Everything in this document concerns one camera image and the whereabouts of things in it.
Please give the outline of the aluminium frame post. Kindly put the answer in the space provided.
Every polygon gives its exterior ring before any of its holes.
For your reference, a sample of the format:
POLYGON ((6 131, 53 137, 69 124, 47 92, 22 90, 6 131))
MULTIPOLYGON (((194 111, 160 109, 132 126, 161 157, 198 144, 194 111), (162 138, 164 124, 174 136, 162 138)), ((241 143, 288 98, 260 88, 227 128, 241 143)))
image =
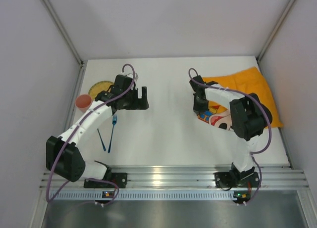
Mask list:
POLYGON ((263 57, 265 56, 266 52, 268 51, 274 39, 277 37, 278 33, 282 29, 283 24, 285 23, 286 19, 288 18, 289 14, 291 13, 297 1, 298 0, 287 1, 285 7, 283 8, 282 12, 278 16, 278 19, 276 23, 274 24, 272 31, 270 32, 267 40, 265 41, 263 47, 261 48, 260 53, 256 57, 257 63, 260 63, 263 57))
POLYGON ((43 4, 44 8, 46 9, 47 13, 49 14, 50 18, 52 19, 54 25, 56 26, 57 30, 59 31, 61 37, 63 38, 64 42, 66 43, 67 47, 71 51, 73 57, 75 58, 76 62, 79 66, 82 66, 84 61, 82 57, 78 53, 73 41, 71 40, 67 30, 65 29, 59 15, 57 14, 55 8, 52 5, 50 0, 40 0, 43 4))

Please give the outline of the blue metallic fork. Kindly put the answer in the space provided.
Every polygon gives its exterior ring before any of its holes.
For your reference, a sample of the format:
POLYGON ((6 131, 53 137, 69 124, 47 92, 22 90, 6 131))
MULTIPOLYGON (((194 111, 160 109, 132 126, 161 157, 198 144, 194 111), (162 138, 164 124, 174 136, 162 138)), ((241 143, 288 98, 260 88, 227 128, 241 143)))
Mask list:
POLYGON ((109 145, 108 145, 108 150, 107 152, 110 153, 111 152, 111 145, 112 145, 112 139, 113 139, 113 133, 114 133, 114 127, 117 123, 117 115, 113 115, 112 117, 112 129, 111 129, 111 136, 110 136, 110 141, 109 141, 109 145))

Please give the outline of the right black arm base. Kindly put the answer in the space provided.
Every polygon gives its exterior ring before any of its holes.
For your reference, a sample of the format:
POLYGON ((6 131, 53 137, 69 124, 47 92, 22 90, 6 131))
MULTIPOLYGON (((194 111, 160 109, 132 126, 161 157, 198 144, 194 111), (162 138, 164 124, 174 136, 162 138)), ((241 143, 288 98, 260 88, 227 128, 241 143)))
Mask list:
POLYGON ((256 188, 260 184, 259 174, 255 171, 217 172, 214 174, 217 188, 230 190, 232 188, 256 188))

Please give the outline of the left aluminium frame post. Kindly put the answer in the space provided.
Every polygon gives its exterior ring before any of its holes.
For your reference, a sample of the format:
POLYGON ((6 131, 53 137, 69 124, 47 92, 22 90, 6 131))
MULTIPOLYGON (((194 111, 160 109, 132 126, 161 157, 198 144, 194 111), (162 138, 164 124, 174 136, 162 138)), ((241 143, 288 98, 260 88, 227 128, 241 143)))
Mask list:
POLYGON ((59 31, 61 37, 63 38, 64 42, 66 43, 67 47, 71 51, 73 57, 75 58, 76 62, 79 66, 82 66, 84 61, 82 57, 78 53, 73 41, 71 40, 67 30, 65 29, 59 15, 57 14, 55 8, 52 5, 50 0, 40 0, 43 4, 44 8, 46 9, 47 13, 49 14, 50 18, 52 19, 54 25, 56 26, 57 30, 59 31))

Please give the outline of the right aluminium frame post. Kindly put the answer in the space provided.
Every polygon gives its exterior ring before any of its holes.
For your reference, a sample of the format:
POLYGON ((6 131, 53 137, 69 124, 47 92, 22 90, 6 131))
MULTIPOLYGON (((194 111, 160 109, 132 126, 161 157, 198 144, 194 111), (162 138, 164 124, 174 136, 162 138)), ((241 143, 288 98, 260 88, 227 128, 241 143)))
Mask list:
POLYGON ((266 52, 268 51, 274 39, 277 37, 278 33, 282 29, 283 24, 285 23, 286 19, 288 18, 289 14, 291 13, 297 1, 298 0, 287 1, 285 7, 283 8, 282 12, 278 16, 278 19, 276 23, 274 24, 272 31, 270 32, 267 40, 265 41, 263 47, 261 48, 260 53, 256 57, 257 63, 260 63, 263 57, 265 56, 266 52))

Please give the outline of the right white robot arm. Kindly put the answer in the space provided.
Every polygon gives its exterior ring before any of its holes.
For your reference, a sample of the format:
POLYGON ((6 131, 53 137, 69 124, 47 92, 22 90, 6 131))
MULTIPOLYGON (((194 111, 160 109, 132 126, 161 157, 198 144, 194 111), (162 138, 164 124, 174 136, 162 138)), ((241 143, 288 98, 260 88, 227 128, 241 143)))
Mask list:
POLYGON ((254 155, 265 152, 272 141, 272 114, 255 93, 246 94, 191 77, 193 111, 210 125, 236 134, 230 173, 242 180, 254 173, 254 155))

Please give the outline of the aluminium mounting rail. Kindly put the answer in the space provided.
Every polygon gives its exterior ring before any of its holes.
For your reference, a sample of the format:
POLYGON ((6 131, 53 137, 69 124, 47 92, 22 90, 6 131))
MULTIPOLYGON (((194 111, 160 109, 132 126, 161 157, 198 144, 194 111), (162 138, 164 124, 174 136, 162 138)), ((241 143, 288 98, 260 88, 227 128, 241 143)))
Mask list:
MULTIPOLYGON (((215 190, 214 174, 227 172, 228 167, 210 166, 113 166, 113 172, 127 173, 126 189, 193 189, 215 190)), ((302 170, 289 167, 264 166, 262 190, 308 189, 309 184, 302 170)))

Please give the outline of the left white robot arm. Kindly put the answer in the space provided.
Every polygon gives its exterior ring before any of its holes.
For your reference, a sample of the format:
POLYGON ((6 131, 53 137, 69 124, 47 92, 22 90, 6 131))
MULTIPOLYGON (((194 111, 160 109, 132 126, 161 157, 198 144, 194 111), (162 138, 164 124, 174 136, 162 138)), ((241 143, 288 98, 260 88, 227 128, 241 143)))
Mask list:
POLYGON ((142 95, 133 78, 117 75, 107 91, 97 94, 89 109, 67 131, 46 142, 46 168, 70 182, 79 179, 107 180, 110 167, 99 161, 86 162, 86 142, 93 133, 118 110, 147 110, 147 87, 141 87, 142 95))

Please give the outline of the orange Mickey Mouse placemat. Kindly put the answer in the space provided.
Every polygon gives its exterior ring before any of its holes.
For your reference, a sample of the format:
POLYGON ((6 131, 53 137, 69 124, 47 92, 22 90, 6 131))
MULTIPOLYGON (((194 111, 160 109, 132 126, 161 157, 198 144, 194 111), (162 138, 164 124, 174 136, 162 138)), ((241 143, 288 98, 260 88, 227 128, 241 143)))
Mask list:
MULTIPOLYGON (((261 104, 271 112, 271 127, 283 127, 268 83, 257 67, 254 66, 231 75, 203 76, 203 80, 206 83, 215 81, 223 87, 242 91, 247 94, 255 93, 261 104)), ((229 110, 216 102, 210 101, 208 110, 198 115, 197 118, 213 127, 228 131, 233 130, 229 110)))

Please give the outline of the yellow round woven coaster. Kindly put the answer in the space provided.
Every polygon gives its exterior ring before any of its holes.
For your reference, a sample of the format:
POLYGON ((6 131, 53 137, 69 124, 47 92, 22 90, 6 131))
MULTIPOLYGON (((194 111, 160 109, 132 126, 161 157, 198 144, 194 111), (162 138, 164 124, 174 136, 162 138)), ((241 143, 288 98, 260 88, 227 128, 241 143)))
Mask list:
POLYGON ((108 91, 109 87, 113 85, 112 81, 100 81, 91 86, 88 95, 95 98, 101 91, 108 91))

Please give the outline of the blue metallic spoon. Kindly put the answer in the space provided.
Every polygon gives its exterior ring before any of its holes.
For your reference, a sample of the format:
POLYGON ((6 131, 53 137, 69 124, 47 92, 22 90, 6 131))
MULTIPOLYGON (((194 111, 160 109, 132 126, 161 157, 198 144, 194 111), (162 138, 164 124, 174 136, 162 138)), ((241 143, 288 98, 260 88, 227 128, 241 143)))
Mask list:
POLYGON ((98 132, 98 135, 99 135, 99 138, 100 138, 100 141, 101 141, 101 145, 102 145, 103 151, 106 151, 106 146, 104 144, 104 141, 103 141, 103 138, 101 136, 100 130, 97 129, 97 132, 98 132))

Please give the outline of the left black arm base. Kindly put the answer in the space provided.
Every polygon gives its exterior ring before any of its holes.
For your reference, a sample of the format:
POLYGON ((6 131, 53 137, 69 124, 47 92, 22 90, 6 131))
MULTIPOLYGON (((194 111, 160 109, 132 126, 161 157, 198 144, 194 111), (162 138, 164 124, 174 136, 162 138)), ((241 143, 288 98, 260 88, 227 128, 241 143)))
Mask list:
POLYGON ((84 188, 114 188, 113 184, 116 184, 119 188, 126 188, 127 179, 127 173, 112 172, 111 175, 107 175, 105 178, 102 179, 103 181, 111 182, 111 184, 92 180, 85 180, 84 188))

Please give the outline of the pink plastic cup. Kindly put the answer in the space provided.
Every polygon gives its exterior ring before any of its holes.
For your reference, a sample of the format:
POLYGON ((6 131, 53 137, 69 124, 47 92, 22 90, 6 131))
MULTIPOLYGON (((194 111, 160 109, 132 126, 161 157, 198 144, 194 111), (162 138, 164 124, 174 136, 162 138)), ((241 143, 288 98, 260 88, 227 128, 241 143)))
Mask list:
POLYGON ((75 100, 75 106, 83 113, 85 113, 92 104, 92 98, 89 94, 79 95, 75 100))

